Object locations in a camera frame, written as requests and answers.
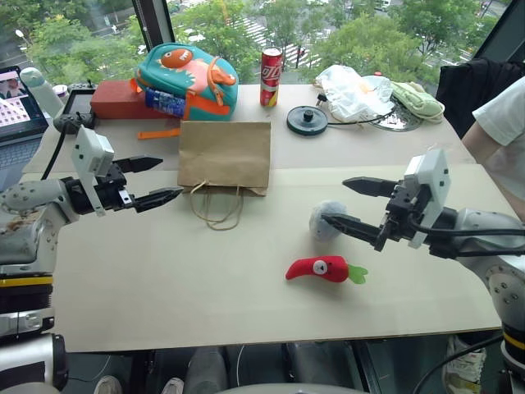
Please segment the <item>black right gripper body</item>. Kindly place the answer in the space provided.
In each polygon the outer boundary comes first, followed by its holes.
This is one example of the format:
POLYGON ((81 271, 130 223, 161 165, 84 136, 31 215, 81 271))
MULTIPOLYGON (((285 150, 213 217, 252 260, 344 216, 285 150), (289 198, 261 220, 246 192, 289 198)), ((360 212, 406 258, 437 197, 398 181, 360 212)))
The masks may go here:
POLYGON ((374 250, 382 251, 387 240, 412 239, 415 230, 409 225, 409 219, 420 218, 428 202, 429 186, 416 186, 414 189, 406 185, 395 186, 373 243, 374 250))

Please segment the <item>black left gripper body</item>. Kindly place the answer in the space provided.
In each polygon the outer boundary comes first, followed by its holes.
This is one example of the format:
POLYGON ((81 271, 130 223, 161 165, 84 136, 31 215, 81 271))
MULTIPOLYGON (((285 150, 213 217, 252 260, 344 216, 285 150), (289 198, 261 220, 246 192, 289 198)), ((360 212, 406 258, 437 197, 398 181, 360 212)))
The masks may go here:
POLYGON ((119 211, 134 207, 134 197, 126 190, 125 173, 132 171, 130 163, 112 163, 105 176, 97 176, 95 191, 105 210, 119 211))

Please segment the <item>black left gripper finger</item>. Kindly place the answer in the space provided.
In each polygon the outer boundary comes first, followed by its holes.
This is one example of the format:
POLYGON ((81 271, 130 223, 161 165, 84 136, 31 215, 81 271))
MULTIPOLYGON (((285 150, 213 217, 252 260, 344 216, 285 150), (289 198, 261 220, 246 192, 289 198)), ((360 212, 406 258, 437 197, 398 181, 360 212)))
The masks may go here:
POLYGON ((135 198, 133 208, 137 213, 155 209, 174 200, 183 192, 181 186, 166 187, 149 192, 147 195, 135 198))
POLYGON ((123 173, 136 173, 144 172, 156 167, 157 165, 163 163, 163 159, 149 155, 141 155, 131 158, 118 159, 115 160, 114 163, 121 169, 123 173))

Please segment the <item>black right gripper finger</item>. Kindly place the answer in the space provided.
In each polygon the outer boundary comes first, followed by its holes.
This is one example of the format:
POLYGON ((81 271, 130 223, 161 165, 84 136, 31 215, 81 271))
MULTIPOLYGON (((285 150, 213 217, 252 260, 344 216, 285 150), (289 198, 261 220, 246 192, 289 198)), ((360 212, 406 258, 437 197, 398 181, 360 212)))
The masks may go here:
POLYGON ((375 177, 356 176, 343 180, 342 185, 361 195, 389 197, 394 192, 398 182, 375 177))
POLYGON ((322 219, 337 231, 374 245, 381 229, 343 213, 322 213, 322 219))

